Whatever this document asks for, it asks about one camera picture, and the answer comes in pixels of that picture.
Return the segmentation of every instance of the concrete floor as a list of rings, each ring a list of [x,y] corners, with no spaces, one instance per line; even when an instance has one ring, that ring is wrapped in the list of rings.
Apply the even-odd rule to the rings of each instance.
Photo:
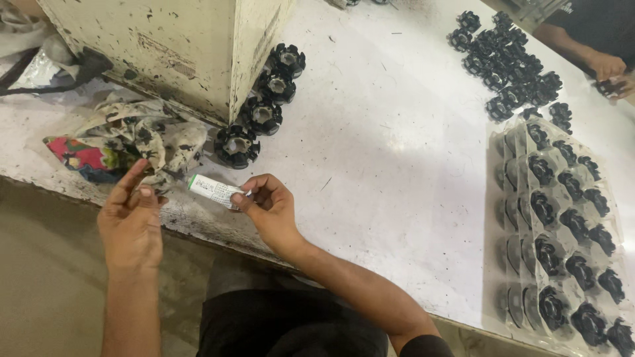
[[[0,177],[0,356],[100,354],[107,271],[97,212]],[[211,265],[228,253],[168,232],[163,240],[163,356],[195,356]],[[456,357],[551,355],[446,320],[435,323]]]

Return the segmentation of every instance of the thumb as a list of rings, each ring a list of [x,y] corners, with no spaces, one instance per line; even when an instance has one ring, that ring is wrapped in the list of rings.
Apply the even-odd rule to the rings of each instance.
[[[141,185],[139,186],[139,193],[141,194],[141,198],[139,199],[138,207],[144,208],[158,208],[159,207],[159,199],[154,194],[154,189],[149,185]]]
[[[234,203],[241,211],[243,211],[251,220],[255,218],[255,215],[262,211],[262,208],[258,207],[256,203],[249,197],[245,196],[241,193],[235,193],[231,196],[231,201]]]

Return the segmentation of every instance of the colorful cloth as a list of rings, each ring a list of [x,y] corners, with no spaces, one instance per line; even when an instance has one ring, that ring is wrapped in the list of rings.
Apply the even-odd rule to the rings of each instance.
[[[117,182],[136,159],[148,159],[152,168],[142,183],[164,194],[199,165],[206,139],[204,124],[182,118],[165,101],[119,90],[75,134],[46,137],[44,143],[90,182]]]

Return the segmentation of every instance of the dirty table surface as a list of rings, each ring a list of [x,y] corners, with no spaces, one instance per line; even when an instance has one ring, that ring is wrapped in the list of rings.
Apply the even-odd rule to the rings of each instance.
[[[464,10],[488,28],[495,11],[479,1],[392,3],[341,11],[298,0],[279,40],[304,51],[307,69],[293,103],[283,106],[280,131],[260,138],[262,153],[245,170],[206,159],[195,172],[234,185],[276,175],[295,195],[308,240],[384,275],[431,313],[510,336],[495,311],[505,276],[494,248],[504,233],[493,213],[502,191],[491,137],[503,126],[484,110],[494,94],[467,75],[464,55],[446,40]],[[605,160],[633,271],[635,111],[624,101],[611,106],[535,39],[526,48],[561,76],[559,101],[573,111],[573,136]],[[41,140],[71,132],[115,87],[93,81],[63,94],[0,98],[0,175],[102,204],[111,186],[66,170]],[[280,262],[244,215],[183,187],[168,196],[167,228]]]

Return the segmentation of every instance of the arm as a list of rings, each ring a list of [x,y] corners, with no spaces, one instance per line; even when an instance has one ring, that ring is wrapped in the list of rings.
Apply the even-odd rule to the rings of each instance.
[[[626,64],[621,58],[607,55],[576,42],[562,27],[542,23],[533,32],[533,36],[568,60],[586,64],[596,72],[596,79],[599,82],[613,76],[620,76],[626,70]]]
[[[102,357],[161,355],[159,209],[168,200],[147,185],[132,194],[146,164],[141,159],[130,168],[97,216],[109,274]]]
[[[427,312],[398,286],[307,242],[295,225],[293,195],[276,177],[252,177],[241,189],[252,190],[253,201],[242,194],[232,201],[253,220],[262,240],[384,330],[397,353],[419,335],[440,336]]]

